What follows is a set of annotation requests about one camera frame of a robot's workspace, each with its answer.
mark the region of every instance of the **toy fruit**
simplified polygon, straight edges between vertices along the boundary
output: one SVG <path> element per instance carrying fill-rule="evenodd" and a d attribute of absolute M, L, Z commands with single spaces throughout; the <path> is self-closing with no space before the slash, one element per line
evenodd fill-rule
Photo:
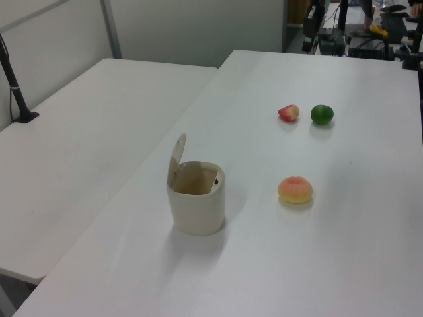
<path fill-rule="evenodd" d="M 311 109 L 311 119 L 317 125 L 328 124 L 333 119 L 333 109 L 324 104 L 319 104 Z"/>
<path fill-rule="evenodd" d="M 311 199 L 313 188 L 305 178 L 292 176 L 282 180 L 278 194 L 280 199 L 288 203 L 306 203 Z"/>
<path fill-rule="evenodd" d="M 279 109 L 279 117 L 285 121 L 293 121 L 298 118 L 299 108 L 295 104 L 290 104 L 285 108 Z"/>

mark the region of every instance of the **yellow object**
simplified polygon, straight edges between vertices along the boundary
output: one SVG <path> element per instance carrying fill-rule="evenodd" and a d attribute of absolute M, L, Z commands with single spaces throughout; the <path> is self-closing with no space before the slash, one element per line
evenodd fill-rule
<path fill-rule="evenodd" d="M 372 24 L 370 26 L 370 32 L 378 35 L 382 35 L 384 38 L 388 37 L 389 33 L 388 31 L 378 27 L 377 25 Z"/>

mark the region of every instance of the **white wall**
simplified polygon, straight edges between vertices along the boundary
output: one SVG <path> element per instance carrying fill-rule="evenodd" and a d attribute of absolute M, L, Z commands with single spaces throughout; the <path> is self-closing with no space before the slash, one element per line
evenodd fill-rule
<path fill-rule="evenodd" d="M 234 49 L 280 52 L 286 0 L 107 0 L 124 59 L 220 67 Z"/>
<path fill-rule="evenodd" d="M 98 61 L 112 57 L 100 0 L 66 1 L 2 36 L 30 109 Z M 0 131 L 10 123 L 9 84 L 0 69 Z"/>

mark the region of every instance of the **open lid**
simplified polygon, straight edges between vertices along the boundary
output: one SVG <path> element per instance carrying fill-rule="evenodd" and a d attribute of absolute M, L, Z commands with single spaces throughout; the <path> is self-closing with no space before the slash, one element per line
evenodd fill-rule
<path fill-rule="evenodd" d="M 176 142 L 173 148 L 171 160 L 169 162 L 169 170 L 167 172 L 167 185 L 169 187 L 172 186 L 173 182 L 176 179 L 176 175 L 178 174 L 179 162 L 180 162 L 180 158 L 182 157 L 182 154 L 184 153 L 185 141 L 186 141 L 186 136 L 185 136 L 185 133 L 183 133 L 179 137 L 178 141 Z"/>

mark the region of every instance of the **black stand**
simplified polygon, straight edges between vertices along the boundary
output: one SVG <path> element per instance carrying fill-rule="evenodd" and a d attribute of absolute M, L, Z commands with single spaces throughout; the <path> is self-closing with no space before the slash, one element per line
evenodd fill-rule
<path fill-rule="evenodd" d="M 31 112 L 28 107 L 26 106 L 24 96 L 20 91 L 18 82 L 16 80 L 15 74 L 13 73 L 13 69 L 11 63 L 9 61 L 9 54 L 7 52 L 6 44 L 3 41 L 3 38 L 0 35 L 0 62 L 3 70 L 5 71 L 7 81 L 9 82 L 10 88 L 13 92 L 13 96 L 15 97 L 16 103 L 18 104 L 20 110 L 20 116 L 15 121 L 20 123 L 28 123 L 32 119 L 39 116 L 36 112 Z"/>
<path fill-rule="evenodd" d="M 423 11 L 417 23 L 416 34 L 412 42 L 411 50 L 406 45 L 402 45 L 399 50 L 395 51 L 395 56 L 403 60 L 403 69 L 411 71 L 420 71 L 420 62 L 423 61 L 422 54 L 418 53 L 423 34 Z"/>

